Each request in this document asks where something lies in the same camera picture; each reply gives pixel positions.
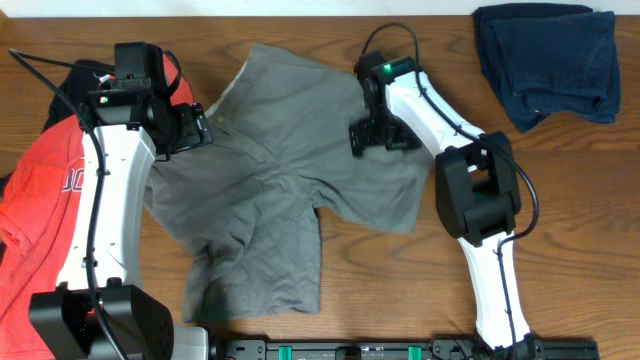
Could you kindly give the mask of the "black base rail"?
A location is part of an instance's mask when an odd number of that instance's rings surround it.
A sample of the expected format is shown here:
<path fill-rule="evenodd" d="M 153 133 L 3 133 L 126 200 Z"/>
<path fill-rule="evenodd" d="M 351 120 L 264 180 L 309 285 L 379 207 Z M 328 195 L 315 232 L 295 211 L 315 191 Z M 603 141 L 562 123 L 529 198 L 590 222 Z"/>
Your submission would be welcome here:
<path fill-rule="evenodd" d="M 203 328 L 176 328 L 173 359 L 203 360 L 599 360 L 596 342 L 528 335 L 513 348 L 492 350 L 479 337 L 423 341 L 328 342 L 216 338 Z"/>

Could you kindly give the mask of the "red printed t-shirt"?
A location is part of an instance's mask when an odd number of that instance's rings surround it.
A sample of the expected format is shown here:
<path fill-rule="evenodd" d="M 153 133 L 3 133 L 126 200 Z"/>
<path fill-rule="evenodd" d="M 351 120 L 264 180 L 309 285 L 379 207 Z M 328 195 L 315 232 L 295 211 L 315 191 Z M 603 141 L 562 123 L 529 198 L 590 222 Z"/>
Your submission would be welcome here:
<path fill-rule="evenodd" d="M 1 355 L 5 359 L 57 359 L 29 320 L 31 297 L 56 287 L 70 249 L 84 184 L 83 132 L 72 107 L 106 80 L 111 66 L 73 64 L 82 72 L 82 95 L 62 89 L 56 99 L 66 114 L 49 124 L 19 160 L 1 202 Z M 164 64 L 169 77 L 182 76 L 179 63 Z M 171 101 L 194 101 L 181 83 Z"/>

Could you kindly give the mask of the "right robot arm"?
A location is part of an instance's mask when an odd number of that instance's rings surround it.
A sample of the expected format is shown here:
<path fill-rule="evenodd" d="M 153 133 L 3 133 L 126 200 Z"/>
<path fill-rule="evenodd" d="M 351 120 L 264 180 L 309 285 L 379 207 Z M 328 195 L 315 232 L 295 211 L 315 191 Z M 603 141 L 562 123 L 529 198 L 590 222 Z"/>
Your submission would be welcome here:
<path fill-rule="evenodd" d="M 508 162 L 510 141 L 461 117 L 410 57 L 387 61 L 373 52 L 358 59 L 354 73 L 368 114 L 349 127 L 353 155 L 373 146 L 428 150 L 437 214 L 461 245 L 470 271 L 480 342 L 494 358 L 522 349 L 530 328 L 508 240 L 521 209 L 516 171 Z"/>

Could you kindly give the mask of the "folded navy blue garment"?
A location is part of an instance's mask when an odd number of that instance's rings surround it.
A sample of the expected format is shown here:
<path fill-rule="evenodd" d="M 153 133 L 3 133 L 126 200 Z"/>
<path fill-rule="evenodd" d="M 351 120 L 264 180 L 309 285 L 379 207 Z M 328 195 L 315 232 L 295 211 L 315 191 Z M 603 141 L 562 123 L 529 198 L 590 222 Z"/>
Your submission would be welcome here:
<path fill-rule="evenodd" d="M 472 13 L 481 72 L 522 133 L 556 113 L 611 124 L 621 103 L 616 15 L 510 3 Z"/>

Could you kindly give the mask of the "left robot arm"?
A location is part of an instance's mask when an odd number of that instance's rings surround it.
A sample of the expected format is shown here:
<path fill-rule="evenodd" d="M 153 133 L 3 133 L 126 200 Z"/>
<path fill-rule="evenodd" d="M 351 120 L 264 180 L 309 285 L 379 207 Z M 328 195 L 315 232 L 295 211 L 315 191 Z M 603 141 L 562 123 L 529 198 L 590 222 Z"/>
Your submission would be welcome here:
<path fill-rule="evenodd" d="M 70 249 L 51 292 L 31 297 L 29 320 L 57 359 L 207 359 L 208 332 L 177 325 L 143 290 L 143 195 L 156 160 L 213 141 L 202 106 L 171 101 L 175 56 L 118 43 L 103 84 L 71 109 L 83 132 L 84 184 Z"/>

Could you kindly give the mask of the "grey shorts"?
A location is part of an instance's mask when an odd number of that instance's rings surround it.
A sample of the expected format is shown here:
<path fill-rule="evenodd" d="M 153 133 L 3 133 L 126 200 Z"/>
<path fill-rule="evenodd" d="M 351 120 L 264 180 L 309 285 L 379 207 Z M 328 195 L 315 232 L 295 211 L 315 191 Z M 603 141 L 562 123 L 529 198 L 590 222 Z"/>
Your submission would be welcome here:
<path fill-rule="evenodd" d="M 356 158 L 366 114 L 354 76 L 256 44 L 207 111 L 211 144 L 154 164 L 144 203 L 193 258 L 187 322 L 320 310 L 317 210 L 379 230 L 416 225 L 433 159 L 375 147 Z"/>

